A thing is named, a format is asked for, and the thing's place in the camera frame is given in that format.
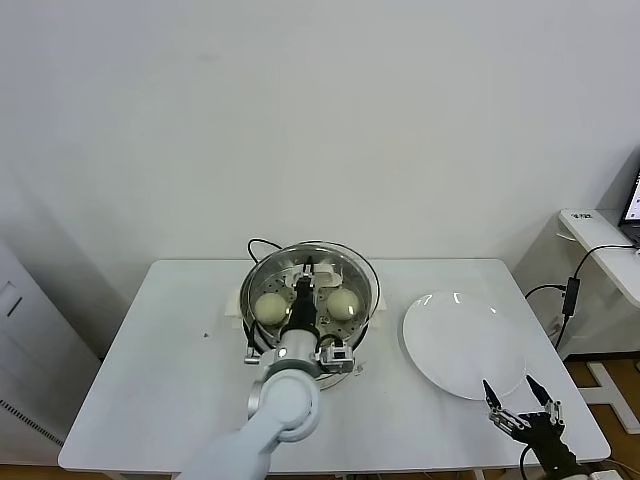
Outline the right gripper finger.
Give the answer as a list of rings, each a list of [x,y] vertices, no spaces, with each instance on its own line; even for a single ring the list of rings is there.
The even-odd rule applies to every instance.
[[[550,423],[554,426],[564,426],[561,402],[553,400],[547,390],[531,375],[526,376],[526,381],[540,406],[549,415]]]
[[[485,401],[490,410],[489,420],[508,435],[514,435],[516,432],[522,431],[524,423],[519,417],[502,407],[496,393],[486,379],[482,380],[482,385],[485,392]]]

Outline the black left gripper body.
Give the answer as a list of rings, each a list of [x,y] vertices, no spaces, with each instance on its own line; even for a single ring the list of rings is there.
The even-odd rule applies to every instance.
[[[311,278],[300,278],[295,285],[295,292],[296,298],[291,305],[288,329],[318,333],[316,328],[317,309],[314,304],[314,288]]]

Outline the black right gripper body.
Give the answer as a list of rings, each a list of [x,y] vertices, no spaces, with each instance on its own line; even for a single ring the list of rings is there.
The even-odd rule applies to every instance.
[[[513,438],[529,446],[543,469],[571,469],[576,465],[576,457],[562,442],[564,427],[552,424],[546,412],[519,414],[517,418],[524,424],[513,433]]]

